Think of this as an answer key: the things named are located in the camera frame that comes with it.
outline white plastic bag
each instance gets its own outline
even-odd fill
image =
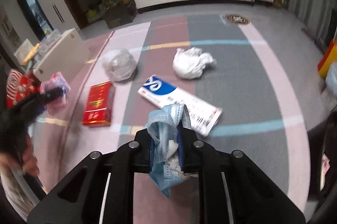
[[[102,59],[102,66],[111,81],[122,81],[131,77],[136,61],[127,49],[108,51]]]
[[[325,83],[333,95],[337,97],[337,62],[331,64]]]
[[[202,53],[200,48],[192,47],[185,51],[177,49],[173,59],[173,70],[182,79],[199,78],[208,64],[216,64],[210,53]]]

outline orange box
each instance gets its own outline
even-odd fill
[[[105,82],[90,87],[82,124],[90,127],[110,126],[115,87]]]

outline rug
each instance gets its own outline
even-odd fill
[[[173,57],[177,48],[193,46],[211,53],[217,64],[205,70],[200,79],[182,80],[172,69]],[[156,109],[137,90],[156,74],[222,108],[218,124],[203,141],[224,152],[244,151],[304,210],[310,162],[302,111],[279,60],[253,23],[232,24],[226,21],[226,14],[165,18],[117,30],[102,55],[117,48],[130,50],[138,62],[137,71],[132,81],[116,83],[111,126],[83,127],[81,120],[90,86],[108,81],[102,60],[95,60],[72,119],[66,120],[67,131],[64,126],[53,124],[54,131],[65,134],[64,146],[45,138],[46,157],[55,161],[56,152],[49,149],[57,150],[60,156],[56,180],[91,151],[112,152],[134,138],[149,112]],[[134,223],[155,223],[158,219],[162,223],[198,222],[195,179],[174,187],[169,199],[148,175],[136,174],[134,181]]]

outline red and white box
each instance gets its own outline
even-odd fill
[[[6,105],[12,108],[15,104],[36,91],[33,81],[16,70],[11,70],[6,85]]]
[[[115,87],[105,82],[90,87],[82,124],[90,127],[110,126]]]

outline blue line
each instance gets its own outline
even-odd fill
[[[191,46],[200,46],[200,45],[250,45],[248,40],[197,40],[190,41]]]
[[[284,129],[282,119],[275,119],[263,122],[252,122],[246,124],[217,126],[210,132],[210,136],[243,136],[259,134],[262,132],[277,131]]]

